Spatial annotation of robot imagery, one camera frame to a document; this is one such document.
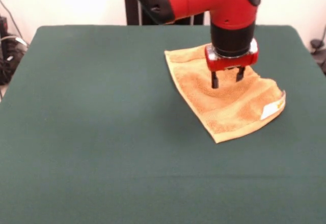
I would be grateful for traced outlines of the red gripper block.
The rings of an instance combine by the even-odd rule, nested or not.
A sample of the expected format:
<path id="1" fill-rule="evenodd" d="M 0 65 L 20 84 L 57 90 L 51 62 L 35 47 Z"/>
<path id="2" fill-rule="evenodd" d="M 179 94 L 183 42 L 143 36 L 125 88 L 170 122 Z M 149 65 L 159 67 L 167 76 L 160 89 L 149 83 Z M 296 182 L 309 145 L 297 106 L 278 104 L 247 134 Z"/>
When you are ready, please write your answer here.
<path id="1" fill-rule="evenodd" d="M 204 53 L 207 67 L 211 71 L 211 87 L 218 89 L 219 79 L 216 71 L 239 67 L 236 81 L 241 81 L 244 77 L 245 67 L 253 65 L 258 61 L 259 48 L 256 39 L 253 38 L 250 42 L 249 50 L 245 54 L 237 57 L 226 57 L 218 54 L 212 44 L 205 46 Z"/>

